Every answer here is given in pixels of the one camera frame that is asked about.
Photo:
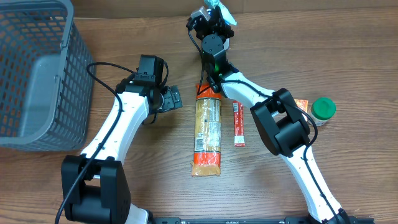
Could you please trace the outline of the mint green wipes pack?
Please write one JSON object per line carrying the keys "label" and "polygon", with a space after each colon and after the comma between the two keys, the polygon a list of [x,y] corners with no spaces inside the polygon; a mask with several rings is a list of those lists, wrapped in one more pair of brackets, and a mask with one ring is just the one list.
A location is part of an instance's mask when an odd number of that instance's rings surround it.
{"label": "mint green wipes pack", "polygon": [[220,0],[204,0],[204,3],[210,8],[210,9],[215,9],[217,6],[220,7],[221,9],[221,14],[223,16],[223,19],[228,23],[233,26],[237,25],[236,20],[228,10],[228,8],[220,1]]}

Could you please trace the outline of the red sachet stick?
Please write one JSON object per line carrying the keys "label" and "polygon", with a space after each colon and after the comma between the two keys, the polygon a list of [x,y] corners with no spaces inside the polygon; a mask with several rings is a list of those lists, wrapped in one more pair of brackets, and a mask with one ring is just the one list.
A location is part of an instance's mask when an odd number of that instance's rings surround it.
{"label": "red sachet stick", "polygon": [[234,145],[236,147],[244,147],[244,122],[243,122],[243,104],[233,101],[234,113]]}

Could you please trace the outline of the spaghetti pack orange ends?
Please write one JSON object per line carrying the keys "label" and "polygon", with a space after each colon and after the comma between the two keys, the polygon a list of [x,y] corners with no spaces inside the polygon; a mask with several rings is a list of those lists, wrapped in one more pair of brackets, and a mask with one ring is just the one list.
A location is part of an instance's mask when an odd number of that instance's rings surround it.
{"label": "spaghetti pack orange ends", "polygon": [[221,94],[197,85],[192,176],[221,174]]}

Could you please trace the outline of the orange snack packet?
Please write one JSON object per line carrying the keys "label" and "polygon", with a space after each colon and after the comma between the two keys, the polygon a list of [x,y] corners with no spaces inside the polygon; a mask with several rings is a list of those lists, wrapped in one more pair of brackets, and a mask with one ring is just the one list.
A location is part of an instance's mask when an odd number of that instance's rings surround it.
{"label": "orange snack packet", "polygon": [[297,106],[304,112],[308,112],[308,100],[295,99]]}

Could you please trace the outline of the green lid jar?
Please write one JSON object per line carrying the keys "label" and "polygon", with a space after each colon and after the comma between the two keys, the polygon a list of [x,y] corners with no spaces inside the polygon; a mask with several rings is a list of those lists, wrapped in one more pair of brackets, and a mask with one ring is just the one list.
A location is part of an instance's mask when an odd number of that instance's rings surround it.
{"label": "green lid jar", "polygon": [[308,113],[316,126],[322,126],[334,116],[336,105],[329,98],[319,98],[313,102]]}

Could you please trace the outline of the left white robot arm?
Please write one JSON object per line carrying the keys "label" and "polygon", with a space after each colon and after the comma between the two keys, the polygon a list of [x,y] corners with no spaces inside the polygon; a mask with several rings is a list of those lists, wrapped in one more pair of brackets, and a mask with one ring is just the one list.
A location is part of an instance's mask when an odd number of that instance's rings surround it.
{"label": "left white robot arm", "polygon": [[128,85],[94,140],[79,156],[67,155],[61,166],[63,202],[55,222],[153,223],[152,213],[132,204],[123,164],[142,122],[151,114],[150,98],[159,94],[159,113],[182,107],[177,86],[163,90]]}

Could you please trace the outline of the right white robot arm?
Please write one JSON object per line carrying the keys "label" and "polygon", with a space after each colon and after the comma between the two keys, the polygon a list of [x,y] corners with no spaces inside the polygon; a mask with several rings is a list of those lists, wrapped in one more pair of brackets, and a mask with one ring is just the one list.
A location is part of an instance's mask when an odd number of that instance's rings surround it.
{"label": "right white robot arm", "polygon": [[314,120],[300,109],[285,88],[268,90],[249,81],[226,56],[225,43],[234,32],[220,7],[193,11],[186,24],[196,31],[201,79],[225,98],[250,109],[265,147],[289,167],[305,198],[310,223],[349,223],[348,214],[330,192],[312,152],[318,136]]}

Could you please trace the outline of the dark grey plastic basket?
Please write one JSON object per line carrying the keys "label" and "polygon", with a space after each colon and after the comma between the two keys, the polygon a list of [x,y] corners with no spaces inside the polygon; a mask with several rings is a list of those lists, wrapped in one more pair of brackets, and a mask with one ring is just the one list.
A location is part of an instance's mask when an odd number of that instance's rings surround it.
{"label": "dark grey plastic basket", "polygon": [[94,61],[66,0],[1,2],[1,146],[71,151],[84,144]]}

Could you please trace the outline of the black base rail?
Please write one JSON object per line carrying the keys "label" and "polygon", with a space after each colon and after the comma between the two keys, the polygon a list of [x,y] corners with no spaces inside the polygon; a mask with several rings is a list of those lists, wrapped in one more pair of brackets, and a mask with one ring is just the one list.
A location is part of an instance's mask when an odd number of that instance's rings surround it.
{"label": "black base rail", "polygon": [[157,217],[156,224],[308,224],[309,217],[285,217],[279,219],[181,219],[178,217]]}

